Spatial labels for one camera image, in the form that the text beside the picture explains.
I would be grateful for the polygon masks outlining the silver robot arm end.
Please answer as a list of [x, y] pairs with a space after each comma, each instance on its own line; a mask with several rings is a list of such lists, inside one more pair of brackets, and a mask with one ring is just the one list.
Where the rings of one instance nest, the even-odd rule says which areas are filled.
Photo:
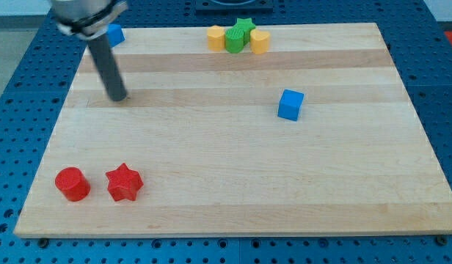
[[61, 33], [82, 40], [94, 40], [108, 31], [122, 12], [128, 9], [123, 0], [50, 0], [56, 26]]

